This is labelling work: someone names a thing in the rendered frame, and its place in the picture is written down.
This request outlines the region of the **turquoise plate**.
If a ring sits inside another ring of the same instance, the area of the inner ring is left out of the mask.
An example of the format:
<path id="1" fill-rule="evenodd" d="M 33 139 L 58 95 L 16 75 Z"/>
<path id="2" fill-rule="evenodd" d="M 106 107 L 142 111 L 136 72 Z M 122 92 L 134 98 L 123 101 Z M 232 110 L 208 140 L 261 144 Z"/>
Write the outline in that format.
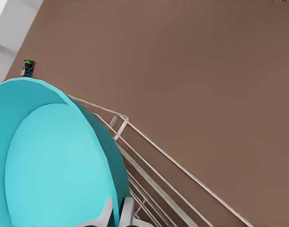
<path id="1" fill-rule="evenodd" d="M 75 227 L 130 196 L 120 151 L 79 103 L 37 79 L 0 83 L 0 227 Z"/>

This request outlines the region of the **black can with green lid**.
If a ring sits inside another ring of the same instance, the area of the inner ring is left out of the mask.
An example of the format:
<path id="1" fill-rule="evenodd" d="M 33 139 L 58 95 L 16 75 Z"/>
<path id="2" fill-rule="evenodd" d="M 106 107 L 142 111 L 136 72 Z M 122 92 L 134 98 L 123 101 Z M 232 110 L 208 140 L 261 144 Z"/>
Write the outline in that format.
<path id="1" fill-rule="evenodd" d="M 35 61 L 31 59 L 24 59 L 24 62 L 25 63 L 21 70 L 20 76 L 31 78 L 33 74 L 34 66 L 35 66 Z"/>

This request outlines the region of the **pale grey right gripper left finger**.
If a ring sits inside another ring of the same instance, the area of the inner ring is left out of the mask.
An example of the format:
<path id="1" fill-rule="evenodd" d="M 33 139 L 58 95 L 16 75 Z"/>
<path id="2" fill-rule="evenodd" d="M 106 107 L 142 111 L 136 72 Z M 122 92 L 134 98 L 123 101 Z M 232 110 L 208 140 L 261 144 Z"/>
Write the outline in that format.
<path id="1" fill-rule="evenodd" d="M 77 227 L 106 227 L 113 211 L 112 198 L 109 197 L 98 218 L 77 224 Z"/>

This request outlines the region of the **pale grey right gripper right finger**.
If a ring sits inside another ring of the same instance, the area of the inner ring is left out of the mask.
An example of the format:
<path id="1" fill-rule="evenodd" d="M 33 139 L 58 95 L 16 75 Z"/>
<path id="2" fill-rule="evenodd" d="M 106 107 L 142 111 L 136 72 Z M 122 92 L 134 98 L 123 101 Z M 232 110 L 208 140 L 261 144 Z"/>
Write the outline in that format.
<path id="1" fill-rule="evenodd" d="M 135 200 L 133 197 L 126 197 L 119 220 L 119 227 L 151 227 L 152 224 L 135 218 Z"/>

